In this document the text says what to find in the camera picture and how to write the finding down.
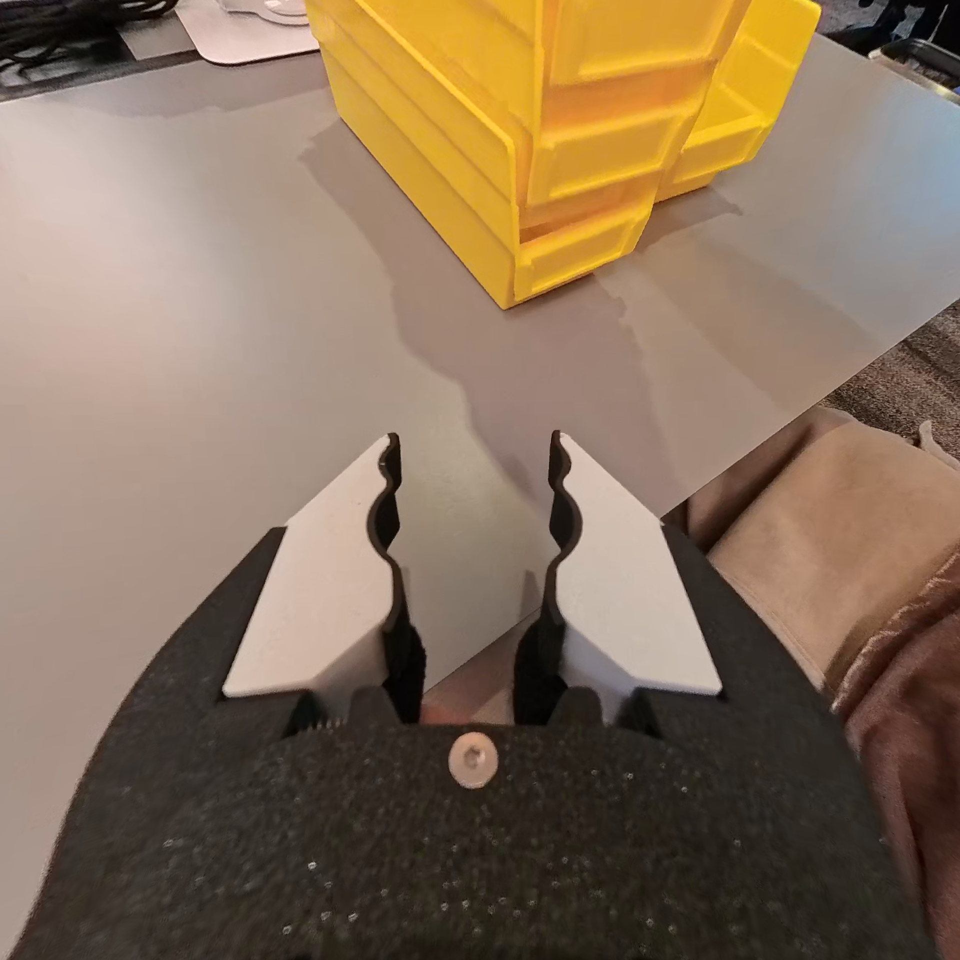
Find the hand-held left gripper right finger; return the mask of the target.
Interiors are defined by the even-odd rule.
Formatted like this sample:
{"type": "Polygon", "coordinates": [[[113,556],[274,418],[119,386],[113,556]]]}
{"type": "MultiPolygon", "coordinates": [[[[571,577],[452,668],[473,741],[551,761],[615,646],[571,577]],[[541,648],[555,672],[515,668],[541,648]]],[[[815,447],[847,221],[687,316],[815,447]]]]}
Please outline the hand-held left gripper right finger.
{"type": "Polygon", "coordinates": [[[650,692],[720,695],[663,522],[560,430],[548,483],[557,553],[515,653],[514,723],[545,726],[568,697],[606,726],[656,726],[650,692]]]}

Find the grey desk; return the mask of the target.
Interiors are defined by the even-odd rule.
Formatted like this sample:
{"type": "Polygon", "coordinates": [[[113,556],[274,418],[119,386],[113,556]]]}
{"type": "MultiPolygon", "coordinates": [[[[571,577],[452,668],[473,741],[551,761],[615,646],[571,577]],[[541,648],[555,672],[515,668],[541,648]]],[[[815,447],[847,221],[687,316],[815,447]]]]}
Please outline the grey desk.
{"type": "Polygon", "coordinates": [[[822,37],[754,160],[509,311],[318,54],[1,126],[2,958],[145,666],[377,438],[433,684],[534,608],[553,430],[665,514],[958,300],[958,107],[822,37]]]}

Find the yellow plastic storage bin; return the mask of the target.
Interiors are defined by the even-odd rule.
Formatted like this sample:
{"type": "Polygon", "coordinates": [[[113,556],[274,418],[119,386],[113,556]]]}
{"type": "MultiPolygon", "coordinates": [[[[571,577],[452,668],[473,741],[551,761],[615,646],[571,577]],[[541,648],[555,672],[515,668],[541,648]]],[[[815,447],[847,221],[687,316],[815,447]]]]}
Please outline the yellow plastic storage bin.
{"type": "Polygon", "coordinates": [[[409,40],[448,56],[505,36],[541,56],[552,87],[667,66],[715,65],[746,16],[744,1],[369,2],[409,40]]]}
{"type": "Polygon", "coordinates": [[[715,64],[673,65],[571,86],[552,86],[543,59],[505,35],[449,56],[390,26],[370,2],[309,2],[321,51],[350,39],[378,66],[401,52],[434,66],[512,139],[521,209],[566,202],[676,161],[700,113],[715,64]]]}
{"type": "Polygon", "coordinates": [[[655,202],[707,186],[750,162],[784,108],[821,18],[811,1],[752,1],[655,202]]]}
{"type": "Polygon", "coordinates": [[[343,122],[499,307],[636,246],[645,200],[522,224],[513,139],[429,62],[401,51],[380,66],[349,38],[322,56],[343,122]]]}

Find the person's beige trousers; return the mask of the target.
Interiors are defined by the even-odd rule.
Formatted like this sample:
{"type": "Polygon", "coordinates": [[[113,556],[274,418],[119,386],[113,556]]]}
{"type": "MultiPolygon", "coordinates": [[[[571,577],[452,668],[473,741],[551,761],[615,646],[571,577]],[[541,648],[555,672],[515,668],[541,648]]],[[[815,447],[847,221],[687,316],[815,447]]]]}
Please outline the person's beige trousers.
{"type": "Polygon", "coordinates": [[[958,458],[815,406],[664,522],[686,534],[819,690],[958,559],[958,458]]]}

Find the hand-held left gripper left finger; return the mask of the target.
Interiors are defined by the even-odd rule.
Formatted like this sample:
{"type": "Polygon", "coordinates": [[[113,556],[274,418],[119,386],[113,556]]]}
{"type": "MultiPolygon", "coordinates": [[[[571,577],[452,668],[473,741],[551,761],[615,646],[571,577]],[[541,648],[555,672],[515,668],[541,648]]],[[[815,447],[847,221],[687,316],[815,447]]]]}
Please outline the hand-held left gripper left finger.
{"type": "Polygon", "coordinates": [[[306,691],[333,720],[376,687],[400,722],[419,723],[426,650],[389,552],[401,486],[401,440],[385,434],[287,520],[224,697],[306,691]]]}

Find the person's brown top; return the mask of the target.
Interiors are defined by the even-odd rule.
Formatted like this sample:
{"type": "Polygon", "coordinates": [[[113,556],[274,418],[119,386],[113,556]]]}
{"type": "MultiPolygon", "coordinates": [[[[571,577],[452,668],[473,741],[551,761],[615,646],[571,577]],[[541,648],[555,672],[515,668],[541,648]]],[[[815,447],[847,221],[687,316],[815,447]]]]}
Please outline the person's brown top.
{"type": "Polygon", "coordinates": [[[958,552],[866,641],[832,711],[940,955],[958,958],[958,552]]]}

